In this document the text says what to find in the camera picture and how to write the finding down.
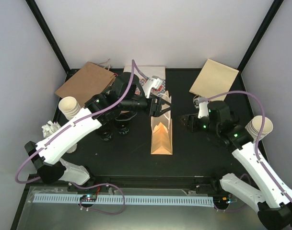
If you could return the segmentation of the orange paper bag white handles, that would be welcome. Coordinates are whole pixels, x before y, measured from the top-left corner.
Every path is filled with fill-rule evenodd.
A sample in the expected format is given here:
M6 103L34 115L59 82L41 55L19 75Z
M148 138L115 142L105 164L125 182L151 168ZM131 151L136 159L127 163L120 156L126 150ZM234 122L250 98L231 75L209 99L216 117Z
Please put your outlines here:
M173 155L171 111L159 117L151 117L152 155Z

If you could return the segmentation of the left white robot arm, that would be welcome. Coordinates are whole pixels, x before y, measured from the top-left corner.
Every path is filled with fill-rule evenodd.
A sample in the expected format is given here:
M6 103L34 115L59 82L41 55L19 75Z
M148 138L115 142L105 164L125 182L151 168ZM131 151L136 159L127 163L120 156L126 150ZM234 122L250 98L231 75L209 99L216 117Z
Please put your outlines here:
M74 144L91 132L102 128L120 116L122 111L144 111L149 116L160 117L171 110L171 103L151 93L152 81L141 85L133 73L124 72L111 86L89 99L73 119L44 140L25 144L24 148L45 184L58 180L79 185L91 191L95 179L84 166L62 159Z

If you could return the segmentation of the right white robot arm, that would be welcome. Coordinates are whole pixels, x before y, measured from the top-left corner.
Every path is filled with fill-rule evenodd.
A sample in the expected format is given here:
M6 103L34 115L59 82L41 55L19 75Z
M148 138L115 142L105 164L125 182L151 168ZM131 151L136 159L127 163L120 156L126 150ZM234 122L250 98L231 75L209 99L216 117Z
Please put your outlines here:
M257 185L253 187L234 173L217 173L210 181L212 191L235 195L257 213L268 230L291 225L292 189L274 172L225 102L200 102L196 114L183 115L180 120L190 132L206 132L210 140L230 151Z

